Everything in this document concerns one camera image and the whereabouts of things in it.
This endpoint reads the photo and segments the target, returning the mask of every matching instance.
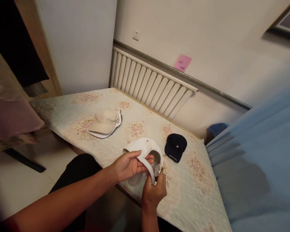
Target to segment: pink fabric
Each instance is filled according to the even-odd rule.
[[[27,101],[0,100],[0,140],[36,131],[43,125]]]

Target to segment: white baseball cap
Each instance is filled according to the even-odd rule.
[[[148,169],[152,184],[155,183],[155,177],[159,176],[161,173],[161,170],[163,170],[163,157],[160,148],[156,144],[156,142],[149,138],[140,138],[133,143],[131,143],[127,148],[124,149],[125,151],[136,151],[136,150],[142,150],[142,153],[137,157],[138,160],[145,165],[145,167]],[[154,155],[155,157],[155,163],[152,164],[154,168],[149,164],[149,162],[145,159],[146,156],[149,154]],[[138,173],[134,175],[133,177],[129,178],[129,184],[134,186],[137,185],[141,179],[145,175],[143,173]]]
[[[98,132],[110,134],[114,131],[116,124],[119,123],[120,116],[118,111],[111,109],[102,109],[95,113],[95,120],[88,128],[89,132]]]
[[[106,137],[109,137],[113,132],[114,130],[116,129],[116,127],[118,127],[120,124],[121,124],[121,114],[120,114],[120,111],[117,111],[118,112],[118,116],[119,116],[119,122],[116,124],[115,128],[113,129],[113,131],[109,134],[103,134],[103,133],[98,133],[98,132],[92,132],[92,131],[87,131],[89,134],[95,136],[95,137],[98,137],[98,138],[101,138],[101,139],[104,139]]]

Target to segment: finger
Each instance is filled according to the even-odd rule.
[[[137,167],[136,169],[136,173],[143,172],[143,171],[147,171],[147,168],[145,166]]]
[[[127,156],[128,158],[135,158],[138,157],[141,154],[142,150],[138,150],[138,151],[131,151],[131,152],[127,152],[124,155]]]
[[[148,162],[149,164],[153,164],[155,161],[154,161],[153,159],[148,159],[147,162]],[[140,161],[138,161],[138,167],[140,167],[140,166],[144,166],[144,164],[141,163]]]
[[[153,158],[154,158],[153,155],[148,155],[148,156],[145,157],[145,159],[147,159],[147,160],[149,160],[149,159],[153,159]]]
[[[151,176],[150,175],[147,175],[147,178],[146,178],[146,181],[145,181],[145,184],[144,184],[144,187],[150,187],[151,186]]]
[[[166,181],[165,181],[165,175],[164,173],[160,174],[158,176],[158,179],[157,179],[157,187],[158,188],[161,188],[161,189],[164,189],[165,188],[165,185],[166,185]]]

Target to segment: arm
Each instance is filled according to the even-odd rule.
[[[151,184],[151,177],[147,176],[142,195],[142,230],[143,232],[159,232],[157,207],[167,195],[165,175],[158,176],[157,184]]]
[[[140,152],[123,154],[95,175],[42,197],[4,223],[17,224],[21,232],[62,231],[111,187],[146,170],[136,158]],[[152,158],[147,157],[149,163],[154,162]]]

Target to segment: hand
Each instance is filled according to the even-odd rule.
[[[151,184],[151,176],[148,175],[143,188],[142,209],[156,212],[159,202],[167,195],[165,175],[158,176],[157,184]]]
[[[112,169],[115,172],[115,178],[117,182],[121,182],[129,179],[135,174],[146,171],[147,168],[141,163],[137,157],[141,154],[139,151],[131,151],[121,155],[114,163],[111,164]],[[145,157],[149,164],[153,164],[155,161],[153,155],[148,155]]]

